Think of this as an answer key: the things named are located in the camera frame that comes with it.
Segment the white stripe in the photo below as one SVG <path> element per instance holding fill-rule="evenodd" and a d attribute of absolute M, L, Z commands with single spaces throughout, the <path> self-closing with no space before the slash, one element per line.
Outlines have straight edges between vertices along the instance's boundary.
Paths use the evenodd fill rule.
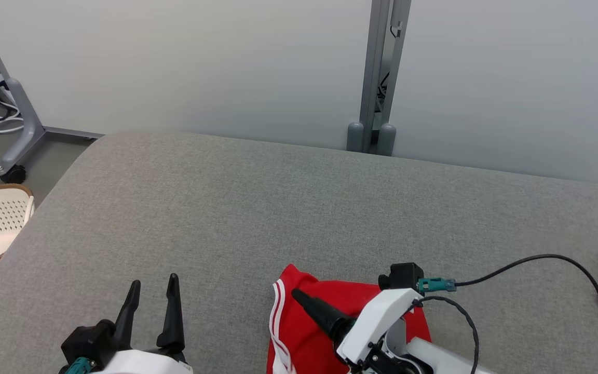
<path fill-rule="evenodd" d="M 273 372 L 274 374 L 295 374 L 296 371 L 290 359 L 290 350 L 288 350 L 287 346 L 285 346 L 278 336 L 280 316 L 285 306 L 285 284 L 280 279 L 274 284 L 274 296 L 274 307 L 269 315 L 269 333 L 271 334 L 271 341 L 275 351 Z"/>

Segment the gray tablecloth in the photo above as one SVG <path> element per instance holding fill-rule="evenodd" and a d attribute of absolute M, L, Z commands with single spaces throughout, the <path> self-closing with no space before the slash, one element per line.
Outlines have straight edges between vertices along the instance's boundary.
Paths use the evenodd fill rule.
<path fill-rule="evenodd" d="M 56 372 L 78 325 L 142 281 L 133 346 L 154 346 L 181 280 L 198 374 L 264 371 L 272 283 L 288 263 L 376 282 L 415 261 L 468 280 L 560 253 L 598 277 L 598 185 L 189 134 L 108 135 L 60 180 L 0 263 L 0 372 Z M 558 260 L 450 294 L 500 373 L 598 372 L 598 301 Z M 427 304 L 435 343 L 472 357 L 462 315 Z"/>

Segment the caster wheel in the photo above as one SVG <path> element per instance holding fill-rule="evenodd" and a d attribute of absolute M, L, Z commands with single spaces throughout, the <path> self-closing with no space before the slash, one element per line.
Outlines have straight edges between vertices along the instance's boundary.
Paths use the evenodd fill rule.
<path fill-rule="evenodd" d="M 4 183 L 22 183 L 26 179 L 26 170 L 24 170 L 24 166 L 15 164 L 8 172 L 0 176 L 0 179 Z"/>

